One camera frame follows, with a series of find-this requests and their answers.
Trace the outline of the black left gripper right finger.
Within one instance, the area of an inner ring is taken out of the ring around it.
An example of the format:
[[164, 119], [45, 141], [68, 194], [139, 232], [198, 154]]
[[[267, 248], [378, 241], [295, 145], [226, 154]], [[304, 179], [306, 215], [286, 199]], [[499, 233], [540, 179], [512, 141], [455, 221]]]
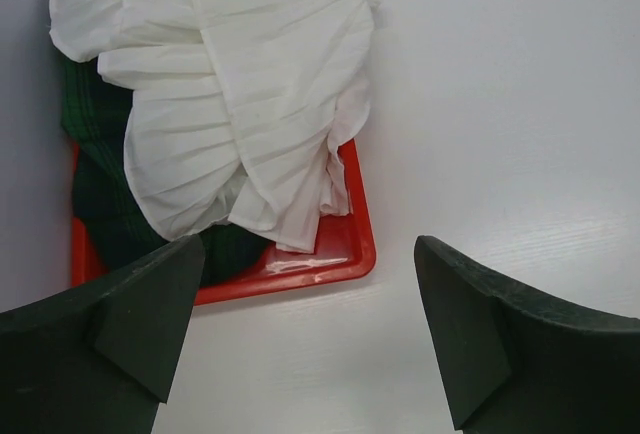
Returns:
[[635, 433], [639, 322], [489, 269], [443, 241], [414, 247], [455, 430]]

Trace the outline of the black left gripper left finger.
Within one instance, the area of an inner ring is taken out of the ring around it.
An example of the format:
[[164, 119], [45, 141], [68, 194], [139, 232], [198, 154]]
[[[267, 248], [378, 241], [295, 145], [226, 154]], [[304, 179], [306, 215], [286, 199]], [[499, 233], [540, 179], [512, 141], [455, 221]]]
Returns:
[[1, 315], [4, 433], [149, 433], [205, 260], [199, 238]]

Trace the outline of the white pleated skirt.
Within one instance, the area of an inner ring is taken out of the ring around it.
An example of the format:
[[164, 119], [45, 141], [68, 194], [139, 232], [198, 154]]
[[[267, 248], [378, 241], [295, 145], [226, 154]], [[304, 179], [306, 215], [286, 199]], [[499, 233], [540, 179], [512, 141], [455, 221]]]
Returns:
[[123, 157], [173, 241], [231, 223], [310, 252], [350, 211], [339, 148], [370, 109], [370, 0], [49, 0], [50, 36], [133, 94]]

